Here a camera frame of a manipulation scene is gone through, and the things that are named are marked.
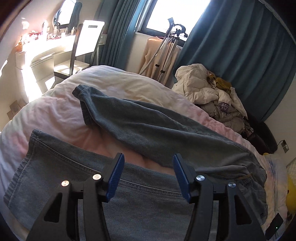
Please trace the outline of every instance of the power outlet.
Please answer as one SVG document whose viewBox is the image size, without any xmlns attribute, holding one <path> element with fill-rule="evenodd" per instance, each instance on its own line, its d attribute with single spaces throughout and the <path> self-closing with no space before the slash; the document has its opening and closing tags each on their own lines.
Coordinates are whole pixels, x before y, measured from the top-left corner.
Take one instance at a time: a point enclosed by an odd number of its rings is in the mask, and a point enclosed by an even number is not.
<svg viewBox="0 0 296 241">
<path fill-rule="evenodd" d="M 289 147 L 287 145 L 287 142 L 285 140 L 282 141 L 281 146 L 284 149 L 284 152 L 287 153 L 287 151 L 289 150 Z"/>
</svg>

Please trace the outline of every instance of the blue gripper pad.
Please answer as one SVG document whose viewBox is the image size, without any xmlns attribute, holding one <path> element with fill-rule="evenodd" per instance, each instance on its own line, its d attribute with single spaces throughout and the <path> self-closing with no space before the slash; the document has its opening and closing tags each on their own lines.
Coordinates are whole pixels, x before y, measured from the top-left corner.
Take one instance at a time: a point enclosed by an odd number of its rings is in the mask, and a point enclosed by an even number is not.
<svg viewBox="0 0 296 241">
<path fill-rule="evenodd" d="M 186 168 L 186 164 L 180 154 L 175 154 L 173 156 L 173 167 L 181 189 L 182 196 L 187 200 L 187 202 L 190 203 L 190 176 L 188 177 L 185 174 L 186 170 L 184 171 L 184 168 Z"/>
<path fill-rule="evenodd" d="M 108 182 L 108 189 L 106 193 L 107 201 L 110 201 L 110 199 L 114 197 L 119 179 L 121 177 L 121 174 L 124 168 L 124 155 L 122 153 L 117 153 L 113 161 L 116 161 L 116 160 L 117 162 L 114 166 L 113 172 Z"/>
</svg>

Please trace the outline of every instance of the metal bolt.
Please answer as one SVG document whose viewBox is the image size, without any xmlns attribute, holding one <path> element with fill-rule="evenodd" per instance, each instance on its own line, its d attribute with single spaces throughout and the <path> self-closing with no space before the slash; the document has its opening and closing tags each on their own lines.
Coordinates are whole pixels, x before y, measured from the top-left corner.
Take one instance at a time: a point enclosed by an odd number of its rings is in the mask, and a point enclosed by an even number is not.
<svg viewBox="0 0 296 241">
<path fill-rule="evenodd" d="M 199 180 L 199 181 L 203 181 L 205 179 L 205 177 L 203 175 L 198 175 L 196 177 L 196 179 Z"/>
<path fill-rule="evenodd" d="M 65 187 L 65 186 L 68 186 L 69 185 L 69 181 L 65 180 L 65 181 L 62 181 L 62 186 Z"/>
<path fill-rule="evenodd" d="M 93 175 L 93 179 L 94 180 L 99 180 L 99 179 L 101 179 L 101 175 L 100 174 L 95 174 L 95 175 Z"/>
<path fill-rule="evenodd" d="M 231 188 L 235 188 L 236 184 L 233 183 L 233 182 L 229 182 L 229 183 L 228 183 L 228 186 L 231 187 Z"/>
</svg>

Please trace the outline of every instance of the curtain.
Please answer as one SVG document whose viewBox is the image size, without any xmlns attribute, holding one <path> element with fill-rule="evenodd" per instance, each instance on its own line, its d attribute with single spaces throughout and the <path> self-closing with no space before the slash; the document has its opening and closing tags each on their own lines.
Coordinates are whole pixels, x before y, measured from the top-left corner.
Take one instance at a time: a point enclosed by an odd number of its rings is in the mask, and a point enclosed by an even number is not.
<svg viewBox="0 0 296 241">
<path fill-rule="evenodd" d="M 103 0 L 95 20 L 104 21 L 105 45 L 99 46 L 99 62 L 124 69 L 136 24 L 146 0 Z"/>
<path fill-rule="evenodd" d="M 71 15 L 71 19 L 70 19 L 70 23 L 68 26 L 69 31 L 71 32 L 71 29 L 73 27 L 77 27 L 78 23 L 79 23 L 79 14 L 80 14 L 80 10 L 82 8 L 82 3 L 81 2 L 76 2 L 73 8 L 73 12 Z"/>
<path fill-rule="evenodd" d="M 296 72 L 296 45 L 258 0 L 211 0 L 190 33 L 173 74 L 201 63 L 232 83 L 245 109 L 265 121 Z"/>
</svg>

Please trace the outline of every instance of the window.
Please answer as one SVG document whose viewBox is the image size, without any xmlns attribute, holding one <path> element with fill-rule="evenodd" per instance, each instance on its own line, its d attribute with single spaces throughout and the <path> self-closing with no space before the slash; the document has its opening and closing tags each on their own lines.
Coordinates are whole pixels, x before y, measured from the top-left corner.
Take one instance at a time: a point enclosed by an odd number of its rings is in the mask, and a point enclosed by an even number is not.
<svg viewBox="0 0 296 241">
<path fill-rule="evenodd" d="M 60 25 L 60 28 L 66 28 L 70 23 L 76 0 L 65 0 L 61 9 L 54 17 L 54 24 Z"/>
<path fill-rule="evenodd" d="M 141 33 L 163 37 L 169 28 L 169 18 L 182 24 L 189 35 L 210 0 L 153 0 L 143 22 Z M 180 35 L 183 45 L 187 38 Z"/>
</svg>

